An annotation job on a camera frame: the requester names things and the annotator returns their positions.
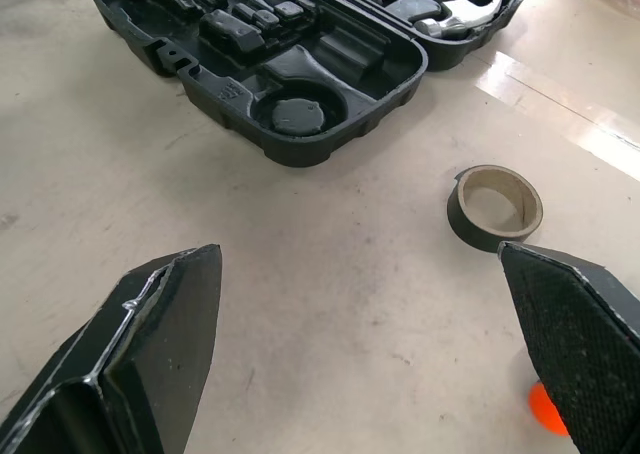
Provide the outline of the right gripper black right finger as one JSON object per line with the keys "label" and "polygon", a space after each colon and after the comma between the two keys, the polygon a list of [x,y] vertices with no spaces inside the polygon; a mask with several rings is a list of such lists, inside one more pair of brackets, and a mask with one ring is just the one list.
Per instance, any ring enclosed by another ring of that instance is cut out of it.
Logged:
{"label": "right gripper black right finger", "polygon": [[640,299],[564,252],[504,242],[498,257],[529,357],[580,454],[640,454]]}

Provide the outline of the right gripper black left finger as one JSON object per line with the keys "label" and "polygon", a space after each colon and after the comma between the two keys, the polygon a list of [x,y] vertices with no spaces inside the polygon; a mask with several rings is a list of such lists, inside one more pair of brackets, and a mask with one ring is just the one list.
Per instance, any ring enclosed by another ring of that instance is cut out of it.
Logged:
{"label": "right gripper black left finger", "polygon": [[215,244],[127,272],[0,424],[0,454],[183,454],[212,363]]}

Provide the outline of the black plastic tool case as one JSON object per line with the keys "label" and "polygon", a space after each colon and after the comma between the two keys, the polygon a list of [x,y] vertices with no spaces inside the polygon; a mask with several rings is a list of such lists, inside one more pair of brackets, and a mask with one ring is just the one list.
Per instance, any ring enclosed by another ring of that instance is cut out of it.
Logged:
{"label": "black plastic tool case", "polygon": [[156,74],[274,162],[309,167],[374,129],[422,76],[460,64],[524,0],[460,38],[429,37],[433,0],[93,0]]}

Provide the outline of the black electrical tape roll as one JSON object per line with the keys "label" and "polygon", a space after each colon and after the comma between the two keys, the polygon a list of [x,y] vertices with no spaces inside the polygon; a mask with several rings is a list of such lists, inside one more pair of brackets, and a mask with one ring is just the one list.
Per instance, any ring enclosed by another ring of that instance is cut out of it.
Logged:
{"label": "black electrical tape roll", "polygon": [[[477,188],[502,195],[515,208],[520,227],[494,228],[474,220],[467,196]],[[539,228],[544,216],[542,200],[533,185],[517,172],[497,165],[472,166],[457,174],[446,212],[451,229],[462,241],[490,253],[496,253],[503,241],[525,241]]]}

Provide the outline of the silver claw hammer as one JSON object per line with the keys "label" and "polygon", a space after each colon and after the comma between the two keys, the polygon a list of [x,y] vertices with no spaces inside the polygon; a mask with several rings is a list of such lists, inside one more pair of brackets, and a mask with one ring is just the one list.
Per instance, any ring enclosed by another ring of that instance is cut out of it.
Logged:
{"label": "silver claw hammer", "polygon": [[499,12],[503,0],[433,0],[441,6],[441,17],[414,23],[421,33],[438,39],[460,39],[469,30],[489,23]]}

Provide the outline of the small orange object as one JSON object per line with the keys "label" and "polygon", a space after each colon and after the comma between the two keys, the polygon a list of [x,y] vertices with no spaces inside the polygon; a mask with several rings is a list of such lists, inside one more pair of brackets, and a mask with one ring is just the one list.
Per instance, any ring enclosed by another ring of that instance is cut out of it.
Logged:
{"label": "small orange object", "polygon": [[537,381],[529,390],[528,405],[536,421],[547,431],[562,437],[569,436],[557,408],[540,381]]}

